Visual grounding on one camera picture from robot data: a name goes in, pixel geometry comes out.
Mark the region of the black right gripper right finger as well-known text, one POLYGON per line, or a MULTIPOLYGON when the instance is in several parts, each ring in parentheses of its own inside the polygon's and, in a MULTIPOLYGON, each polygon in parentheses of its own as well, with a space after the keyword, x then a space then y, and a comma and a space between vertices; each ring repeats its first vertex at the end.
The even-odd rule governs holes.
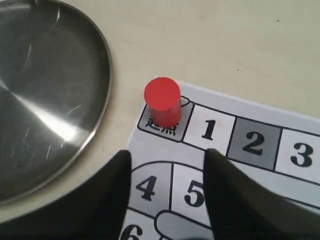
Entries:
POLYGON ((216 240, 318 240, 320 216, 267 190, 216 149, 203 160, 203 192, 216 240))

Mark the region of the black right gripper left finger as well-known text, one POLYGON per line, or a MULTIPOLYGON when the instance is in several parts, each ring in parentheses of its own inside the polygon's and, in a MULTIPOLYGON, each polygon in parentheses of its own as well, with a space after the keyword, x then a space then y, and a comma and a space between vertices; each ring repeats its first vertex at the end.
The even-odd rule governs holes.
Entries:
POLYGON ((132 157, 119 150, 63 197, 0 225, 2 240, 117 240, 130 198, 132 157))

